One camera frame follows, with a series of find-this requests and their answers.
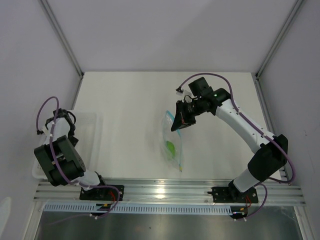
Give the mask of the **clear zip top bag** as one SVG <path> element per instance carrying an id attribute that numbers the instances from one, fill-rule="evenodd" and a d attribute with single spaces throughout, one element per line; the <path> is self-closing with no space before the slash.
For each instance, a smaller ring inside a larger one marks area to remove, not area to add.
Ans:
<path id="1" fill-rule="evenodd" d="M 183 171 L 183 148 L 182 137 L 179 130 L 171 131 L 174 123 L 174 116 L 170 111 L 166 111 L 161 120 L 159 135 L 159 146 L 163 159 L 171 168 Z"/>

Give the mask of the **green toy vegetable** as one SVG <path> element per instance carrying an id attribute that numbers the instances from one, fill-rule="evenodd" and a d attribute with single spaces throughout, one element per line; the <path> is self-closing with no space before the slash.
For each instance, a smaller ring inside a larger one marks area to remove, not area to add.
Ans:
<path id="1" fill-rule="evenodd" d="M 168 141 L 168 140 L 166 141 L 166 148 L 171 156 L 174 157 L 176 155 L 175 145 L 171 141 Z"/>

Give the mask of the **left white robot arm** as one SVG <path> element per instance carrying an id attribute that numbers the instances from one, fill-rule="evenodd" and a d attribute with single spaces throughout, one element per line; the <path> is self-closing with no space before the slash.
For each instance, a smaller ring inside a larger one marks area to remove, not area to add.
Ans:
<path id="1" fill-rule="evenodd" d="M 103 200 L 108 196 L 109 188 L 100 174 L 86 168 L 77 152 L 76 122 L 71 111 L 54 110 L 44 126 L 36 129 L 38 135 L 45 135 L 45 140 L 34 149 L 35 158 L 52 186 L 80 185 L 85 191 L 91 190 L 97 200 Z"/>

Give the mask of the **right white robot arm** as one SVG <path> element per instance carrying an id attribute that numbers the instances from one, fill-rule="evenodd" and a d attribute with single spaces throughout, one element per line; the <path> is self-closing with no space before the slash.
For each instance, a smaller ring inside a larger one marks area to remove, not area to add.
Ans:
<path id="1" fill-rule="evenodd" d="M 196 117 L 211 113 L 229 125 L 249 146 L 253 157 L 247 168 L 228 185 L 228 196 L 234 202 L 246 197 L 247 191 L 269 179 L 288 163 L 288 139 L 274 135 L 251 120 L 236 105 L 231 89 L 214 90 L 201 77 L 189 85 L 193 95 L 189 101 L 178 100 L 171 131 L 175 132 L 196 123 Z"/>

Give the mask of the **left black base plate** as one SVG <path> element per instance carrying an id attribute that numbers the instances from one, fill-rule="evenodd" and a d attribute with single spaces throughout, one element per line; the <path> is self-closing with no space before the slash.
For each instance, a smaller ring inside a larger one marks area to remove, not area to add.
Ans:
<path id="1" fill-rule="evenodd" d="M 119 201 L 123 200 L 125 186 L 124 185 L 112 185 L 116 188 L 120 195 L 118 197 L 118 192 L 114 188 L 92 188 L 90 190 L 84 190 L 83 188 L 80 191 L 79 199 L 82 201 L 110 201 L 116 202 L 119 198 Z"/>

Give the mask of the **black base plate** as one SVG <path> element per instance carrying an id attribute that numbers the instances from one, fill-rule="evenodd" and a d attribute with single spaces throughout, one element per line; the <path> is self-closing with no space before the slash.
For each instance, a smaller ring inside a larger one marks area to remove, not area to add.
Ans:
<path id="1" fill-rule="evenodd" d="M 240 192 L 236 188 L 214 186 L 207 193 L 212 196 L 214 203 L 257 204 L 259 202 L 257 190 L 254 187 L 245 192 Z"/>
<path id="2" fill-rule="evenodd" d="M 92 188 L 90 190 L 84 190 L 83 188 L 80 191 L 79 199 L 82 201 L 110 201 L 116 202 L 119 198 L 119 201 L 123 200 L 125 186 L 124 185 L 112 185 L 116 188 L 120 195 L 118 197 L 118 192 L 114 188 Z"/>

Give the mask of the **aluminium mounting rail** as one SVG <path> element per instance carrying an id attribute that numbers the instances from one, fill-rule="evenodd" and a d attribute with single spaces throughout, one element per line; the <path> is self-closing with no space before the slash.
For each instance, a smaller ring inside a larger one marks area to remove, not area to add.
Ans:
<path id="1" fill-rule="evenodd" d="M 226 187 L 228 180 L 207 179 L 138 179 L 107 178 L 109 185 L 123 185 L 123 203 L 211 205 L 213 197 L 208 194 L 212 187 Z M 35 202 L 78 202 L 81 188 L 75 185 L 52 186 L 47 180 L 38 183 L 33 196 Z M 266 197 L 268 207 L 304 207 L 306 200 L 301 187 L 267 181 L 256 187 L 259 202 Z"/>

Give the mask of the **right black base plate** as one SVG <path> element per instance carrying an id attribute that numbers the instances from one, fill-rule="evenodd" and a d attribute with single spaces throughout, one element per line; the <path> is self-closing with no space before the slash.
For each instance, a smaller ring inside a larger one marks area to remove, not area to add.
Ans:
<path id="1" fill-rule="evenodd" d="M 214 186 L 207 193 L 212 196 L 214 203 L 257 204 L 259 202 L 257 190 L 254 187 L 245 192 L 240 192 L 236 188 Z"/>

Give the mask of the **left aluminium frame post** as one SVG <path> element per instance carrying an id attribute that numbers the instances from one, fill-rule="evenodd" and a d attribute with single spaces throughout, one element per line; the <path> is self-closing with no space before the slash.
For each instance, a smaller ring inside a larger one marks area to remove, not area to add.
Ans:
<path id="1" fill-rule="evenodd" d="M 55 13 L 49 3 L 48 0 L 38 0 L 39 5 L 41 6 L 44 14 L 46 15 L 48 22 L 53 29 L 58 41 L 60 42 L 62 49 L 64 50 L 66 56 L 68 57 L 69 61 L 71 62 L 73 68 L 75 69 L 77 75 L 82 78 L 84 75 L 84 72 L 82 71 L 80 64 L 74 54 L 74 51 L 72 50 L 64 31 L 55 16 Z"/>

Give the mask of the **aluminium frame post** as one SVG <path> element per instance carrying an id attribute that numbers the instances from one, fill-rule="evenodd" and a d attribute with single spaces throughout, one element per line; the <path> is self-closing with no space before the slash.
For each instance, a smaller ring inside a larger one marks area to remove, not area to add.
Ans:
<path id="1" fill-rule="evenodd" d="M 64 31 L 55 16 L 55 13 L 49 3 L 48 0 L 38 0 L 39 5 L 41 6 L 44 14 L 46 15 L 48 22 L 53 29 L 58 41 L 60 42 L 62 49 L 64 50 L 66 56 L 68 57 L 69 61 L 71 62 L 73 68 L 75 69 L 77 75 L 82 78 L 84 75 L 84 72 L 82 71 L 80 64 L 74 54 L 74 51 L 72 50 Z"/>
<path id="2" fill-rule="evenodd" d="M 272 42 L 272 45 L 270 49 L 268 50 L 266 56 L 264 57 L 261 65 L 259 66 L 255 77 L 257 80 L 259 80 L 264 73 L 267 66 L 270 64 L 271 60 L 277 53 L 279 47 L 281 46 L 282 42 L 285 40 L 287 34 L 289 33 L 291 27 L 295 23 L 299 13 L 301 12 L 303 6 L 305 5 L 307 1 L 306 0 L 296 0 L 290 9 L 287 17 L 285 18 L 284 23 L 282 24 L 279 32 L 277 33 L 274 41 Z"/>

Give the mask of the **right aluminium frame post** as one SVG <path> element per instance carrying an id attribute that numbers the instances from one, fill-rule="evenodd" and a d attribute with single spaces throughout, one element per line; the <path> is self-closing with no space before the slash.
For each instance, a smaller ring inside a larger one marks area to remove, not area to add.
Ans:
<path id="1" fill-rule="evenodd" d="M 303 6 L 305 5 L 307 1 L 306 0 L 296 0 L 290 9 L 287 17 L 285 18 L 284 23 L 282 24 L 279 32 L 277 33 L 274 41 L 272 42 L 272 45 L 270 49 L 268 50 L 266 56 L 264 57 L 261 65 L 259 66 L 255 77 L 257 80 L 259 80 L 264 73 L 267 66 L 270 64 L 271 60 L 277 53 L 279 47 L 281 46 L 282 42 L 285 40 L 287 34 L 289 33 L 291 27 L 295 23 L 299 13 L 301 12 Z"/>

